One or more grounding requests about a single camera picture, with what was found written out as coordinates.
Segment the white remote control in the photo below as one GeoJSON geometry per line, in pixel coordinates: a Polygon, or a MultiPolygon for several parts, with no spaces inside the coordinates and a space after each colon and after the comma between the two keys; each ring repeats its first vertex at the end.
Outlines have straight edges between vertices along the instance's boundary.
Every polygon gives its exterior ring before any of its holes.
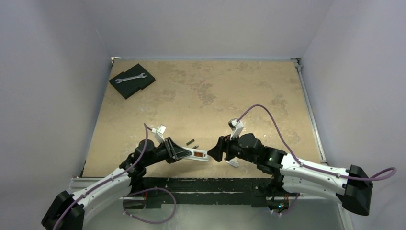
{"type": "Polygon", "coordinates": [[[208,161],[207,151],[201,149],[188,149],[191,152],[191,155],[184,157],[187,160],[193,161],[208,161]]]}

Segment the white battery cover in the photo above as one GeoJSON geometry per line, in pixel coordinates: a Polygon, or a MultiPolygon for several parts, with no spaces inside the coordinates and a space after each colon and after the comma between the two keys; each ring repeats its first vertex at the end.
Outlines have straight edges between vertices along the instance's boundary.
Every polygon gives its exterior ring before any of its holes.
{"type": "Polygon", "coordinates": [[[229,161],[226,161],[229,165],[231,165],[231,166],[233,166],[233,167],[235,167],[235,168],[237,168],[238,166],[239,166],[239,163],[237,162],[237,161],[235,161],[235,160],[229,160],[229,161]]]}

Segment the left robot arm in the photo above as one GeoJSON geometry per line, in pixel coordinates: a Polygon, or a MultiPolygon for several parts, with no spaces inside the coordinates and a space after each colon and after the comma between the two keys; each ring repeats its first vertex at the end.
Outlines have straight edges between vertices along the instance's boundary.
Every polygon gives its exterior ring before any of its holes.
{"type": "Polygon", "coordinates": [[[144,139],[118,168],[103,179],[74,193],[59,193],[41,224],[47,230],[81,230],[119,198],[128,194],[139,195],[148,166],[161,161],[175,163],[192,155],[192,149],[178,146],[171,138],[164,139],[158,146],[152,140],[144,139]]]}

